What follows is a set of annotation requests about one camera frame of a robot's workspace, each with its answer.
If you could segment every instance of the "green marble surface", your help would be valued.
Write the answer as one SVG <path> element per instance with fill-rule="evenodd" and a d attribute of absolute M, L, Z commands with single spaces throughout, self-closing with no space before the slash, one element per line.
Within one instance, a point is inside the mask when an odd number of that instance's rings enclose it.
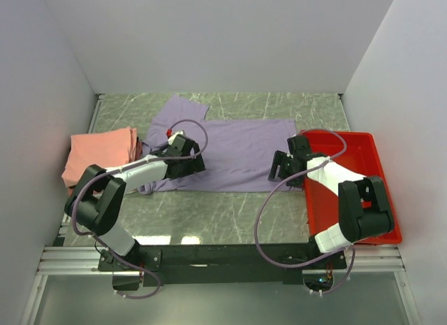
<path fill-rule="evenodd" d="M 150 122 L 171 93 L 100 96 L 93 132 L 135 127 L 145 138 Z M 297 129 L 348 131 L 337 94 L 193 93 L 180 96 L 210 106 L 207 120 L 295 119 Z M 253 243 L 254 220 L 266 193 L 162 192 L 129 194 L 119 220 L 142 244 Z M 263 243 L 306 242 L 309 237 L 305 196 L 276 194 L 264 211 L 259 229 Z M 67 233 L 64 245 L 93 245 L 90 238 Z"/>

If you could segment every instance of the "red plastic bin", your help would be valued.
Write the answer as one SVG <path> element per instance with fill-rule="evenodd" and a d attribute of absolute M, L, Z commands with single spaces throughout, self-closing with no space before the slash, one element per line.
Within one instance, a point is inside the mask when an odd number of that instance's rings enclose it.
<path fill-rule="evenodd" d="M 335 159 L 335 161 L 356 173 L 366 176 L 377 175 L 385 182 L 386 192 L 390 199 L 391 210 L 395 219 L 394 231 L 383 236 L 368 238 L 361 243 L 382 245 L 398 244 L 402 241 L 397 215 L 393 206 L 393 201 L 388 191 L 385 175 L 383 174 L 379 154 L 374 144 L 374 139 L 369 133 L 353 133 L 346 131 L 337 132 L 346 140 L 348 149 Z M 313 152 L 324 152 L 333 155 L 339 152 L 343 145 L 340 140 L 324 131 L 309 131 L 305 133 L 309 139 Z M 311 234 L 316 234 L 326 230 L 328 227 L 338 222 L 338 198 L 323 185 L 305 178 L 305 195 L 307 204 L 307 215 L 309 218 L 309 229 Z"/>

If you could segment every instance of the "folded pink cloth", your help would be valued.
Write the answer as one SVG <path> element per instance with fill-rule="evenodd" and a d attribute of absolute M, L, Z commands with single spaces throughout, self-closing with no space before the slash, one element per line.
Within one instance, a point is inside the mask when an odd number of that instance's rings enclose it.
<path fill-rule="evenodd" d="M 121 166 L 140 158 L 137 130 L 131 127 L 106 133 L 71 136 L 71 151 L 62 173 L 66 187 L 76 185 L 86 167 L 97 164 L 101 168 Z"/>

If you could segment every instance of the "black metal frame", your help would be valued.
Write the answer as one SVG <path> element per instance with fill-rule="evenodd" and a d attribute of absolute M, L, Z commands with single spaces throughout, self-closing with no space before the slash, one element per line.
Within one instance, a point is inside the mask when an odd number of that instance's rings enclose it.
<path fill-rule="evenodd" d="M 315 258 L 312 243 L 279 243 L 261 245 L 271 259 L 284 264 L 297 264 Z M 268 263 L 255 245 L 155 245 L 140 246 L 145 267 L 161 278 L 164 284 L 283 282 L 302 284 L 302 268 L 285 269 Z M 306 269 L 345 269 L 343 252 L 306 266 Z M 116 260 L 107 250 L 101 252 L 98 271 L 134 271 Z M 114 276 L 116 290 L 136 290 L 138 276 Z M 144 276 L 143 285 L 152 287 L 155 280 Z"/>

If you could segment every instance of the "white backdrop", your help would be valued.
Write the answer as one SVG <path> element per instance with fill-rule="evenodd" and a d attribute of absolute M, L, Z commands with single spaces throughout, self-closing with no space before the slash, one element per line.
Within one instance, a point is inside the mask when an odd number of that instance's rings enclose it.
<path fill-rule="evenodd" d="M 70 134 L 94 94 L 43 0 L 0 0 L 0 323 L 18 324 L 61 223 Z"/>
<path fill-rule="evenodd" d="M 95 92 L 339 92 L 393 0 L 45 0 Z"/>
<path fill-rule="evenodd" d="M 394 0 L 344 95 L 373 133 L 424 324 L 446 323 L 447 0 Z"/>

